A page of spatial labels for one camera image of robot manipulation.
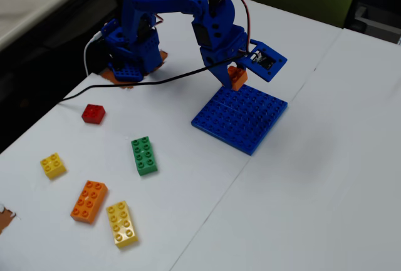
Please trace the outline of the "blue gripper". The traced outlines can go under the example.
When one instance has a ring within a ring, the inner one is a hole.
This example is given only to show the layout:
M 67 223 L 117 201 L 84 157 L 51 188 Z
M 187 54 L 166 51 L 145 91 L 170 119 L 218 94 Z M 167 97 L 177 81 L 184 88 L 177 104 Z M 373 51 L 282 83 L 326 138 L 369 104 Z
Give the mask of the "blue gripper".
M 246 49 L 247 42 L 245 29 L 234 24 L 234 17 L 234 14 L 222 14 L 214 18 L 196 17 L 192 21 L 204 64 L 210 66 L 209 71 L 228 89 L 232 88 L 228 73 L 230 62 L 217 62 L 235 57 L 239 50 Z M 246 58 L 246 55 L 237 57 L 232 62 L 237 68 L 246 68 Z

